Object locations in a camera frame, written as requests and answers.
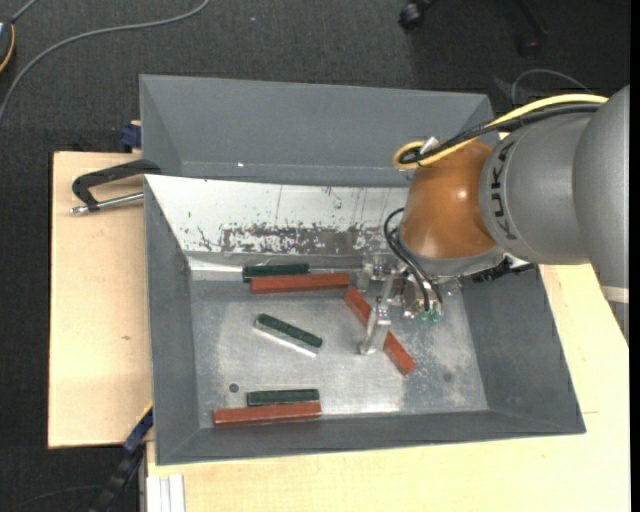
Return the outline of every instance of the black cable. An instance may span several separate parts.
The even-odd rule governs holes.
[[[589,94],[593,94],[593,91],[591,89],[589,89],[582,82],[578,82],[572,76],[566,75],[564,73],[560,73],[559,71],[554,71],[552,69],[534,68],[534,69],[529,69],[528,71],[525,71],[524,73],[520,73],[520,75],[518,75],[518,77],[514,80],[513,84],[511,85],[511,104],[512,105],[516,104],[516,95],[517,95],[517,91],[518,91],[518,85],[520,84],[520,82],[522,81],[523,78],[525,78],[526,76],[529,76],[529,75],[543,75],[543,74],[544,75],[552,75],[552,76],[557,76],[557,77],[563,78],[563,79],[567,80],[568,82],[573,83],[575,86],[579,87],[580,89],[584,90],[585,92],[587,92]]]
[[[400,162],[403,164],[414,163],[417,160],[424,160],[425,158],[432,157],[437,155],[438,153],[449,149],[453,146],[457,146],[462,142],[466,142],[471,139],[475,139],[487,133],[491,133],[496,130],[511,132],[517,130],[518,128],[522,128],[523,126],[527,126],[529,124],[542,121],[543,119],[549,119],[554,116],[565,115],[565,114],[577,114],[577,113],[590,113],[596,112],[600,108],[600,105],[597,103],[577,103],[577,104],[569,104],[569,105],[557,105],[547,107],[544,110],[529,112],[528,114],[524,114],[520,117],[509,119],[506,121],[502,121],[501,123],[496,123],[492,125],[488,124],[480,124],[474,126],[473,128],[469,128],[458,135],[442,142],[432,150],[426,151],[422,154],[419,153],[419,149],[413,150],[411,152],[407,152],[400,158]]]
[[[23,14],[31,9],[31,7],[33,7],[33,4],[35,4],[37,1],[38,0],[31,0],[30,2],[27,2],[25,5],[23,5],[22,8],[11,17],[11,23],[15,23],[16,21],[18,21],[18,19],[20,19]]]
[[[420,264],[413,258],[413,256],[411,256],[407,251],[405,251],[402,245],[400,245],[400,242],[397,239],[398,228],[395,228],[392,231],[389,231],[389,223],[391,222],[391,220],[396,215],[398,215],[400,212],[403,212],[403,211],[404,211],[404,208],[398,208],[397,210],[394,210],[393,212],[391,212],[391,214],[389,214],[387,219],[384,221],[384,226],[383,226],[384,237],[393,254],[395,254],[398,259],[403,261],[405,265],[407,265],[407,267],[409,268],[409,271],[411,272],[411,274],[413,274],[413,277],[415,277],[416,282],[420,287],[420,291],[422,292],[422,295],[424,297],[425,310],[429,311],[431,309],[429,292],[424,286],[425,282],[429,284],[433,293],[436,295],[436,298],[438,299],[440,306],[442,307],[443,301],[442,301],[442,295],[440,294],[440,290],[438,290],[437,285],[427,275],[427,273],[424,270],[422,270],[422,268],[420,267]]]
[[[91,32],[85,32],[84,34],[79,34],[77,36],[70,37],[68,39],[65,39],[64,41],[60,41],[59,43],[54,44],[53,46],[50,46],[49,48],[47,48],[40,55],[35,57],[31,62],[29,62],[29,64],[27,64],[24,67],[22,69],[22,71],[20,71],[20,73],[18,73],[18,76],[15,78],[15,80],[13,81],[11,86],[9,87],[9,90],[7,91],[7,94],[4,97],[3,102],[0,104],[0,124],[2,124],[2,119],[4,118],[4,114],[5,114],[6,110],[7,110],[7,105],[9,104],[9,100],[11,99],[11,96],[13,95],[13,93],[16,90],[16,88],[18,87],[18,84],[20,84],[20,82],[25,77],[25,75],[29,71],[31,71],[31,69],[36,64],[38,64],[38,62],[40,62],[42,59],[44,59],[48,55],[52,54],[56,50],[59,50],[60,48],[62,48],[64,46],[67,46],[68,44],[72,44],[72,43],[75,43],[77,41],[82,41],[82,40],[88,39],[90,37],[100,36],[100,35],[104,35],[104,34],[112,34],[114,32],[126,32],[126,31],[130,31],[130,30],[138,30],[138,29],[143,29],[143,28],[164,27],[166,25],[170,25],[171,23],[176,23],[178,21],[183,21],[183,20],[186,20],[187,18],[191,18],[192,16],[195,16],[200,11],[202,11],[210,2],[211,2],[211,0],[204,0],[195,9],[193,9],[193,10],[191,10],[191,11],[185,13],[185,14],[181,14],[179,16],[175,16],[173,18],[168,18],[168,19],[158,20],[158,21],[149,21],[149,22],[145,22],[145,23],[135,23],[133,25],[120,25],[120,26],[117,26],[117,27],[108,27],[108,28],[101,28],[101,29],[98,29],[98,30],[92,30]]]

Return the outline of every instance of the yellow cable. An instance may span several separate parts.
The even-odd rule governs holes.
[[[2,62],[0,62],[0,73],[2,73],[2,70],[8,66],[9,61],[11,60],[11,55],[13,55],[13,50],[15,46],[16,46],[16,27],[11,25],[11,39],[9,43],[9,51],[7,52],[7,57]]]
[[[532,103],[528,103],[527,105],[523,105],[522,107],[516,108],[515,110],[512,110],[511,112],[500,116],[496,119],[494,119],[493,121],[491,121],[490,123],[487,123],[485,126],[493,126],[494,124],[498,124],[498,123],[502,123],[504,121],[510,121],[512,119],[515,119],[517,117],[523,116],[525,114],[528,114],[529,112],[533,112],[534,110],[538,110],[544,107],[549,107],[551,105],[559,105],[562,103],[597,103],[597,104],[603,104],[606,103],[609,100],[609,98],[605,98],[604,96],[597,96],[594,94],[561,94],[559,96],[551,96],[549,98],[544,98],[541,100],[537,100],[534,101]],[[405,144],[404,146],[402,146],[397,152],[396,154],[393,156],[393,165],[396,169],[400,169],[402,171],[406,171],[406,170],[411,170],[411,169],[415,169],[417,167],[425,167],[429,164],[432,164],[434,162],[437,162],[438,160],[440,160],[441,158],[444,158],[447,155],[450,155],[451,153],[458,151],[459,149],[463,148],[464,146],[466,146],[467,144],[469,144],[470,142],[476,140],[477,137],[473,137],[469,140],[465,140],[464,142],[461,142],[460,144],[456,144],[455,146],[452,146],[448,149],[445,149],[439,153],[436,153],[433,156],[424,158],[423,160],[419,160],[418,162],[415,163],[411,163],[411,164],[403,164],[400,162],[400,157],[408,150],[408,149],[414,149],[416,147],[416,145],[418,144],[418,142],[410,142],[409,144]]]

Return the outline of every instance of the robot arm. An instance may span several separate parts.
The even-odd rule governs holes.
[[[629,101],[627,86],[595,112],[537,120],[493,150],[473,142],[416,157],[399,243],[436,284],[507,254],[591,262],[628,339]]]

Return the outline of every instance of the metal rod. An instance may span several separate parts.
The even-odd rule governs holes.
[[[394,280],[394,274],[389,274],[382,287],[380,302],[374,308],[371,308],[367,321],[367,335],[358,347],[358,351],[361,354],[373,354],[384,347],[384,341],[387,339],[387,333],[391,327],[389,299],[391,298]]]
[[[75,206],[69,210],[70,213],[74,215],[80,215],[83,213],[89,213],[92,211],[102,210],[103,208],[110,208],[112,206],[118,206],[120,204],[130,203],[132,201],[137,201],[138,199],[144,198],[143,192],[138,192],[137,194],[129,194],[128,196],[116,197],[115,199],[107,199],[106,201],[100,201],[94,205],[94,208],[91,210],[85,204],[83,206]]]

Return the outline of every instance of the cable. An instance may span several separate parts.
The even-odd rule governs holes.
[[[23,5],[22,8],[13,15],[13,17],[11,18],[11,23],[15,23],[16,21],[18,21],[18,19],[20,19],[24,13],[31,9],[31,7],[33,7],[33,4],[35,4],[37,1],[38,0],[31,0],[30,2],[27,2],[25,5]]]
[[[200,11],[202,11],[210,2],[211,2],[211,0],[204,0],[200,4],[200,6],[196,7],[192,11],[189,11],[186,14],[181,14],[179,16],[175,16],[174,18],[168,18],[168,19],[158,20],[158,21],[149,21],[149,22],[145,22],[145,23],[135,23],[135,24],[132,24],[132,25],[120,25],[120,26],[117,26],[117,27],[108,27],[108,28],[101,28],[101,29],[98,29],[98,30],[92,30],[91,32],[85,32],[84,34],[79,34],[77,36],[70,37],[68,39],[65,39],[64,41],[60,41],[59,43],[56,43],[55,45],[47,48],[40,55],[38,55],[31,62],[29,62],[29,64],[27,64],[22,69],[22,71],[20,71],[20,73],[18,73],[18,76],[15,78],[15,80],[13,81],[11,86],[9,87],[9,90],[7,91],[7,94],[6,94],[2,104],[0,104],[0,124],[2,124],[2,120],[4,118],[4,114],[5,114],[6,110],[7,110],[7,105],[9,104],[9,100],[11,99],[11,96],[13,95],[13,93],[15,92],[16,88],[18,87],[18,85],[20,84],[22,79],[25,77],[25,75],[29,71],[31,71],[31,69],[36,64],[38,64],[38,62],[40,62],[42,59],[44,59],[48,55],[52,54],[56,50],[59,50],[60,48],[62,48],[64,46],[67,46],[69,44],[75,43],[77,41],[82,41],[84,39],[88,39],[90,37],[101,36],[101,35],[104,35],[104,34],[112,34],[112,33],[115,33],[115,32],[126,32],[126,31],[130,31],[130,30],[139,30],[139,29],[144,29],[144,28],[163,27],[163,26],[166,26],[166,25],[170,25],[172,23],[177,23],[178,21],[183,21],[183,20],[186,20],[187,18],[191,18],[192,16],[195,16]]]
[[[582,84],[581,82],[578,82],[575,78],[569,75],[565,75],[564,73],[560,73],[559,71],[553,71],[552,69],[534,68],[518,75],[518,77],[513,82],[513,85],[511,85],[511,104],[512,105],[516,104],[516,92],[518,90],[518,84],[522,81],[522,79],[529,75],[540,75],[540,74],[547,74],[547,75],[553,75],[553,76],[558,76],[560,78],[564,78],[565,80],[573,83],[574,85],[577,85],[578,87],[580,87],[580,89],[583,89],[585,92],[588,92],[589,94],[593,94],[593,91],[589,89],[586,85]]]
[[[511,112],[500,116],[496,119],[494,119],[493,121],[487,123],[484,126],[495,126],[495,125],[499,125],[500,123],[504,122],[504,121],[510,121],[513,119],[517,119],[520,118],[522,116],[524,116],[525,114],[529,114],[530,112],[536,111],[536,110],[540,110],[542,108],[546,108],[546,107],[551,107],[554,105],[563,105],[563,104],[570,104],[570,103],[592,103],[592,104],[598,104],[601,105],[603,103],[606,103],[608,101],[608,98],[605,98],[604,96],[596,96],[593,94],[562,94],[559,96],[551,96],[549,98],[544,98],[541,100],[537,100],[534,101],[533,103],[529,103],[527,105],[524,105],[522,107],[516,108],[515,110],[512,110]],[[473,140],[475,140],[477,137],[472,137],[469,138],[463,142],[460,142],[459,144],[453,145],[449,148],[443,149],[440,146],[438,146],[437,148],[426,152],[423,155],[423,158],[419,161],[416,162],[416,165],[414,165],[413,167],[410,167],[412,169],[415,169],[417,166],[420,167],[425,167],[429,164],[432,164],[438,160],[440,160],[441,158],[450,155],[451,153],[457,151],[458,149],[463,148],[464,146],[466,146],[467,144],[469,144],[470,142],[472,142]],[[399,167],[396,163],[397,160],[397,156],[398,153],[396,153],[396,155],[394,156],[394,165],[396,166],[396,168],[401,169],[401,170],[407,170],[408,167],[403,166],[403,167]]]
[[[442,142],[432,151],[428,151],[426,153],[420,154],[420,148],[422,144],[420,142],[409,143],[398,151],[394,156],[394,162],[396,167],[402,165],[403,168],[411,169],[416,165],[418,159],[424,157],[425,155],[432,156],[437,153],[444,151],[448,148],[454,147],[458,144],[466,142],[471,139],[476,139],[482,135],[493,132],[495,130],[500,130],[503,132],[512,132],[517,130],[518,128],[522,128],[523,126],[527,126],[529,124],[542,121],[543,119],[549,119],[554,116],[565,115],[565,114],[579,114],[579,113],[591,113],[595,112],[600,108],[599,104],[594,103],[585,103],[585,104],[575,104],[575,105],[560,105],[549,107],[540,112],[531,112],[529,114],[524,114],[515,119],[511,119],[508,121],[502,121],[497,124],[481,124],[474,126],[458,135],[452,137],[451,139]]]
[[[9,509],[5,509],[4,512],[15,512],[16,510],[24,509],[27,505],[31,505],[36,501],[41,501],[47,498],[53,498],[54,496],[60,496],[62,494],[67,494],[70,492],[78,492],[78,491],[93,491],[95,489],[100,489],[101,485],[81,485],[78,487],[69,487],[67,489],[62,489],[60,491],[48,492],[46,494],[41,494],[40,496],[36,496],[35,498],[31,498],[30,500],[23,501],[22,503],[18,503]]]
[[[424,283],[426,282],[429,284],[429,286],[431,287],[431,290],[435,294],[436,299],[438,300],[438,304],[441,312],[443,307],[443,300],[437,285],[426,274],[426,272],[422,270],[422,268],[420,267],[420,264],[413,258],[413,256],[411,256],[411,254],[409,254],[402,247],[402,245],[400,245],[400,242],[398,241],[398,238],[397,238],[398,228],[396,227],[395,229],[389,231],[389,224],[391,220],[396,215],[398,215],[403,211],[404,211],[404,208],[398,208],[397,210],[394,210],[389,214],[387,219],[384,221],[384,226],[383,226],[384,237],[387,240],[387,244],[389,245],[389,248],[391,249],[393,254],[395,254],[396,257],[402,260],[407,265],[407,267],[409,267],[409,271],[413,274],[413,277],[415,277],[416,283],[418,283],[418,286],[420,287],[420,291],[422,292],[422,296],[424,297],[425,311],[428,311],[430,313],[436,313],[435,311],[431,310],[431,301],[429,299],[429,292],[424,286]]]

